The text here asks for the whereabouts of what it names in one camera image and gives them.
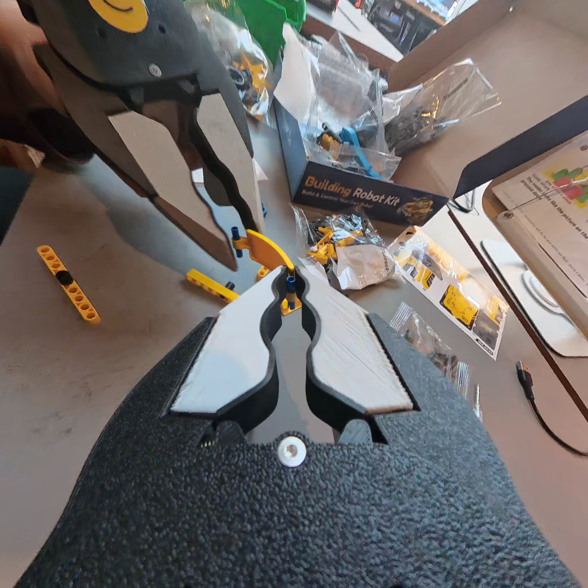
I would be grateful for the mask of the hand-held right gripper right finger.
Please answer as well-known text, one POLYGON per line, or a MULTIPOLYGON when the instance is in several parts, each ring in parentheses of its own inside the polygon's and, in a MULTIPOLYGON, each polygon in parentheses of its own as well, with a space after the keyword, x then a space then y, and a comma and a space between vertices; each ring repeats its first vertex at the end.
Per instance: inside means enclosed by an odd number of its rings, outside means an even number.
POLYGON ((416 408, 368 313, 307 269, 299 268, 306 352, 306 400, 334 430, 352 420, 379 430, 376 417, 416 408))

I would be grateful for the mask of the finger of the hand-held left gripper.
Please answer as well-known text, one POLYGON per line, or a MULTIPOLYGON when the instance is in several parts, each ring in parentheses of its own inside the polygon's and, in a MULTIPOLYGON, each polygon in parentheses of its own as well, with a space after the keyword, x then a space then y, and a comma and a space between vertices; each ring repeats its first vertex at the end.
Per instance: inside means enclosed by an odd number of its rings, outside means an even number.
POLYGON ((181 126, 188 121, 185 108, 156 101, 141 113, 111 114, 109 121, 154 188, 156 208, 214 260, 236 271, 228 237, 192 180, 190 164, 197 153, 181 126))
POLYGON ((264 232, 262 203, 246 114, 236 89, 200 97, 189 127, 190 141, 214 178, 209 195, 233 207, 244 228, 264 232))

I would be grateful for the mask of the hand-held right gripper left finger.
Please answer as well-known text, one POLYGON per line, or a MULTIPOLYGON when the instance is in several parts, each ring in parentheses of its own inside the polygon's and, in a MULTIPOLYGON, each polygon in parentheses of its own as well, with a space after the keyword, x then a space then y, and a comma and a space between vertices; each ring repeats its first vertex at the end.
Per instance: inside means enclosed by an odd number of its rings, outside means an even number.
POLYGON ((281 268, 221 309, 171 404, 173 415, 250 432, 277 405, 279 382, 272 339, 281 328, 281 268))

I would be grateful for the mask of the yellow beam black pin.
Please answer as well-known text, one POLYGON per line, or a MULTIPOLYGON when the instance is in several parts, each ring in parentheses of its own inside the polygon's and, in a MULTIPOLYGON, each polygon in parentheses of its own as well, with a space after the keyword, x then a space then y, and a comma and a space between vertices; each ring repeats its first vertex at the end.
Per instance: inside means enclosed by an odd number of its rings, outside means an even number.
POLYGON ((188 271, 186 279, 209 294, 220 298, 225 303, 231 303, 239 298, 239 295, 234 291, 235 284, 232 282, 227 282, 225 285, 222 285, 195 269, 188 271))

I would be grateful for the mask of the yellow curved panel blue pins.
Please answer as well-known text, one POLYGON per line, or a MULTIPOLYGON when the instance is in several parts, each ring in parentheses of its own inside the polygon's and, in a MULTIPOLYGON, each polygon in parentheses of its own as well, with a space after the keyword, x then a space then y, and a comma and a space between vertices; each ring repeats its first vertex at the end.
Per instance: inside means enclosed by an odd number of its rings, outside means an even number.
POLYGON ((249 251, 252 261, 260 264, 256 276, 256 282, 264 279, 276 268, 285 267, 288 271, 286 276, 286 294, 281 302, 282 316, 287 316, 302 307, 296 293, 295 267, 284 251, 261 233, 247 230, 245 236, 240 236, 239 229, 231 228, 232 245, 238 258, 243 256, 243 251, 249 251))

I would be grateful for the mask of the grey desk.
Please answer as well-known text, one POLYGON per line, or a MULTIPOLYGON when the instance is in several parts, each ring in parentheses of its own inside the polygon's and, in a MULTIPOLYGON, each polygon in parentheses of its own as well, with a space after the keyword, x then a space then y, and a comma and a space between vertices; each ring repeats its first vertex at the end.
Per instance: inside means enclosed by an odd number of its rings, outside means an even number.
MULTIPOLYGON (((187 283, 192 268, 243 292, 233 273, 130 190, 99 158, 72 172, 44 163, 1 245, 1 587, 13 587, 47 540, 99 433, 138 381, 222 307, 187 283), (37 247, 59 256, 101 317, 86 323, 37 247)), ((405 301, 473 369, 483 423, 527 510, 587 587, 587 459, 541 429, 515 362, 532 372, 543 417, 569 444, 587 421, 511 310, 497 360, 469 343, 408 283, 350 297, 384 320, 405 301)))

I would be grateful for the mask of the person's left hand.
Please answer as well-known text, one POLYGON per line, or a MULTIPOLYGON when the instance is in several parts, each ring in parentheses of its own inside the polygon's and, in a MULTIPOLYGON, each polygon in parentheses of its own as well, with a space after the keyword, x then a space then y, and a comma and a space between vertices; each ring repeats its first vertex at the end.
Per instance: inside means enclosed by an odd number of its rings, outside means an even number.
POLYGON ((31 111, 63 113, 63 102, 33 48, 46 45, 38 25, 28 22, 16 1, 1 1, 1 118, 22 121, 31 111))

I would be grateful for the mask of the plastic bag of black parts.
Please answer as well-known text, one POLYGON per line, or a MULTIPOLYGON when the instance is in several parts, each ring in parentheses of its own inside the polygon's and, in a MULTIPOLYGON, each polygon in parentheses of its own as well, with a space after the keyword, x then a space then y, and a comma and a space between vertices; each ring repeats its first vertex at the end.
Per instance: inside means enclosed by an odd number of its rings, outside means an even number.
POLYGON ((406 302, 400 304, 389 325, 442 372, 482 420, 480 387, 472 378, 470 366, 406 302))

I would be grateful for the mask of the plastic bag of yellow parts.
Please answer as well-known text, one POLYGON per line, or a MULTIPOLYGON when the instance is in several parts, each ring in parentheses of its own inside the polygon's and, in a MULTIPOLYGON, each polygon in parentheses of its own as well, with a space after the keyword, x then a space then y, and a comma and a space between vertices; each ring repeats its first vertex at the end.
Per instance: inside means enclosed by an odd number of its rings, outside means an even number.
POLYGON ((358 207, 326 215, 292 206, 298 259, 320 279, 343 291, 363 290, 403 277, 390 247, 358 207))

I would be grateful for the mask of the sticker sheet in plastic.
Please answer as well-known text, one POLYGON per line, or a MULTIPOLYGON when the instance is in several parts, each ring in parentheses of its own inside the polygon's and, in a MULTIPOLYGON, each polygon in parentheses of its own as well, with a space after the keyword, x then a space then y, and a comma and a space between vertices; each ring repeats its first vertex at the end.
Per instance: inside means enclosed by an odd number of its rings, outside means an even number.
POLYGON ((389 250, 408 284, 496 360, 509 305, 419 227, 409 226, 389 250))

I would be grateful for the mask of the green plastic bin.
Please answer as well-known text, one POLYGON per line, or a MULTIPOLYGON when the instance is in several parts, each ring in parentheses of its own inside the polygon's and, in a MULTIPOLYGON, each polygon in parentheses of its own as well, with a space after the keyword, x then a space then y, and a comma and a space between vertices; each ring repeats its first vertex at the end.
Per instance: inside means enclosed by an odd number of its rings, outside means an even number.
POLYGON ((205 6, 246 26, 272 65, 276 65, 284 45, 283 25, 300 32, 306 20, 305 1, 185 1, 185 6, 205 6))

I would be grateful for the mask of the blue plastic part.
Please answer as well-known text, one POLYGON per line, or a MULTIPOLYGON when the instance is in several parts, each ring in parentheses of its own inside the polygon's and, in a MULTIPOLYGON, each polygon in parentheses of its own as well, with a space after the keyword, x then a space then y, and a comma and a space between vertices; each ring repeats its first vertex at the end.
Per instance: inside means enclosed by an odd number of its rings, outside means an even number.
POLYGON ((349 169, 356 169, 358 173, 377 180, 384 180, 381 174, 374 171, 369 162, 359 138, 352 127, 343 127, 340 133, 341 148, 339 150, 339 161, 348 165, 349 169))

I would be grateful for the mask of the long yellow nine-hole beam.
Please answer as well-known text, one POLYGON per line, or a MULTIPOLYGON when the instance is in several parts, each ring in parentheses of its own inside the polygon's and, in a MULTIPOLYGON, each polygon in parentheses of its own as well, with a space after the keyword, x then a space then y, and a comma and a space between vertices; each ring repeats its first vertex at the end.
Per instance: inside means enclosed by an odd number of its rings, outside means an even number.
POLYGON ((90 325, 99 325, 101 317, 94 308, 91 301, 86 297, 84 291, 76 282, 70 271, 63 264, 53 248, 48 245, 41 245, 36 249, 39 256, 43 259, 51 274, 59 283, 65 295, 74 305, 80 317, 90 325))

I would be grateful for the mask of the clear bags inside box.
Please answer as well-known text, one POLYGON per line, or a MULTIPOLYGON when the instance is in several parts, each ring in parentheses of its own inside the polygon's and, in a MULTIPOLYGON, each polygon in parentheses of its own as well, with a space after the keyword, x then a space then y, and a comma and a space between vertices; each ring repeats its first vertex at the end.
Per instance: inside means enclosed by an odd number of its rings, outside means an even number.
POLYGON ((274 98, 298 122, 313 162, 357 173, 339 161, 341 129, 348 126, 374 171, 390 180, 401 158, 501 103, 470 58, 424 83, 385 92, 387 81, 380 71, 370 69, 340 33, 313 42, 284 25, 282 34, 285 46, 274 98))

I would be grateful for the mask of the white stand base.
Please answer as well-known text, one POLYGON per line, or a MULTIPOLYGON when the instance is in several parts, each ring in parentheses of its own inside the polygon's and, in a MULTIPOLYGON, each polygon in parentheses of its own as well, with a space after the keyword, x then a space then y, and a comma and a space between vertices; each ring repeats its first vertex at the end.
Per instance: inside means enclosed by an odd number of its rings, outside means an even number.
POLYGON ((587 339, 512 247, 483 239, 481 249, 543 343, 558 356, 587 358, 587 339))

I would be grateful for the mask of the wooden clipboard printed sheet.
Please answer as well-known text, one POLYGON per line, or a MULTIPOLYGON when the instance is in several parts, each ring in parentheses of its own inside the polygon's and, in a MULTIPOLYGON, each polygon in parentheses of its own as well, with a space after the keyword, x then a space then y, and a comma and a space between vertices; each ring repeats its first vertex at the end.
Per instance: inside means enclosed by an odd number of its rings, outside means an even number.
POLYGON ((554 301, 587 314, 587 132, 490 182, 483 208, 554 301))

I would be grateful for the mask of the cardboard box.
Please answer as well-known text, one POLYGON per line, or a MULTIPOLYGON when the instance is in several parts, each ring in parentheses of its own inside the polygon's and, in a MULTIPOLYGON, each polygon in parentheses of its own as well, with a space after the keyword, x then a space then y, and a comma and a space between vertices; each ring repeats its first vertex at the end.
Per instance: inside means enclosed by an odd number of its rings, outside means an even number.
POLYGON ((470 58, 500 105, 402 158, 396 183, 453 197, 493 179, 481 165, 503 143, 555 116, 523 149, 533 158, 587 131, 587 1, 479 1, 395 63, 389 89, 424 83, 470 58))

